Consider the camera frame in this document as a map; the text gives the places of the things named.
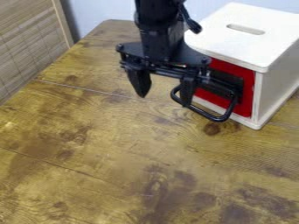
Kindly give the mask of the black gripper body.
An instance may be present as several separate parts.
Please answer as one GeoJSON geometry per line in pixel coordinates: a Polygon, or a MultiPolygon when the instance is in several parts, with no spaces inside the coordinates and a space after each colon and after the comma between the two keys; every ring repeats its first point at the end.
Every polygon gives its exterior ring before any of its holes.
{"type": "Polygon", "coordinates": [[[140,42],[118,44],[116,51],[131,83],[151,82],[151,74],[181,79],[186,73],[206,70],[211,63],[211,58],[191,49],[185,42],[177,46],[170,59],[146,57],[140,42]]]}

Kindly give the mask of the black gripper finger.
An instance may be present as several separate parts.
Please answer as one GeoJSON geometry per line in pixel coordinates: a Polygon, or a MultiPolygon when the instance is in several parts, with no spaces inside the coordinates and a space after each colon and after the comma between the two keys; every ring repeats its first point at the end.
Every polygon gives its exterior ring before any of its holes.
{"type": "Polygon", "coordinates": [[[146,98],[152,86],[151,74],[146,70],[128,69],[127,77],[135,89],[136,94],[142,98],[146,98]]]}
{"type": "Polygon", "coordinates": [[[197,90],[197,79],[191,76],[185,76],[181,82],[181,99],[185,107],[193,104],[193,96],[197,90]]]}

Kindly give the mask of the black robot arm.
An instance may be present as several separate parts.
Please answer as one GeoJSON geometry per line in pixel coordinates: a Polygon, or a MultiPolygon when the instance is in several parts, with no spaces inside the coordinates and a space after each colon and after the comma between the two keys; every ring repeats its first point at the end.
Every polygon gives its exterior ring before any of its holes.
{"type": "Polygon", "coordinates": [[[120,65],[135,92],[144,97],[151,89],[151,75],[161,74],[181,80],[179,103],[187,107],[206,73],[211,58],[193,50],[183,39],[185,31],[202,32],[191,19],[186,0],[135,0],[135,25],[140,41],[116,46],[120,65]]]}

